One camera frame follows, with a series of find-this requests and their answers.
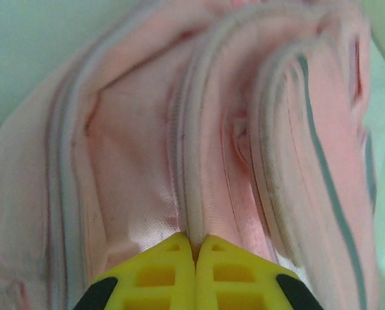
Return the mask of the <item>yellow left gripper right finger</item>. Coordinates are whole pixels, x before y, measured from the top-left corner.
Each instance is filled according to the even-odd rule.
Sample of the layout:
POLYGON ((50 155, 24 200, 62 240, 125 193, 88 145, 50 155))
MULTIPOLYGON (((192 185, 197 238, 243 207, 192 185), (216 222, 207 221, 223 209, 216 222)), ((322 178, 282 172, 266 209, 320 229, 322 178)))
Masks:
POLYGON ((209 235, 196 264, 196 308, 314 310, 322 306, 293 271, 209 235))

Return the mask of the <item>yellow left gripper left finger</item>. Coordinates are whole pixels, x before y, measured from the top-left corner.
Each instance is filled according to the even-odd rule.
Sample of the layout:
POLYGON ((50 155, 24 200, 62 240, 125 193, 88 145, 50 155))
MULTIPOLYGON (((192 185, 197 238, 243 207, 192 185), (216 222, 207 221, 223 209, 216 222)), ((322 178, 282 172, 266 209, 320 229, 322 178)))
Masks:
POLYGON ((75 309, 194 309, 195 264, 177 232, 98 276, 75 309))

